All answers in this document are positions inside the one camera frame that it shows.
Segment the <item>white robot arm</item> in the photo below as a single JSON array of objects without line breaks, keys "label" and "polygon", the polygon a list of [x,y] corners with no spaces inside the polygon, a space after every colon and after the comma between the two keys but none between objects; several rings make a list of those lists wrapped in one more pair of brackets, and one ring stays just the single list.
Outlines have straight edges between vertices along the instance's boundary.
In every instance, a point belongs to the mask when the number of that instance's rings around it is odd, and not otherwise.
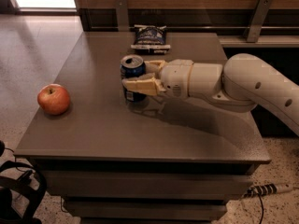
[{"label": "white robot arm", "polygon": [[148,96],[197,98],[234,112],[260,105],[299,134],[299,86],[256,56],[236,54],[224,64],[176,59],[145,65],[144,75],[122,81],[124,88]]}]

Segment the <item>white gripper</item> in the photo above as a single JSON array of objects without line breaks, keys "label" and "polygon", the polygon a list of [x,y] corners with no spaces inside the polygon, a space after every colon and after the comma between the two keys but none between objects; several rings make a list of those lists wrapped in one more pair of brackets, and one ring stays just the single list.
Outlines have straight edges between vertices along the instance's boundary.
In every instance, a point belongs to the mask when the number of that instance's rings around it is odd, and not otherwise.
[{"label": "white gripper", "polygon": [[122,80],[125,89],[149,96],[157,96],[165,92],[169,97],[180,99],[188,97],[192,60],[176,59],[169,63],[165,60],[153,60],[145,61],[145,65],[147,74]]}]

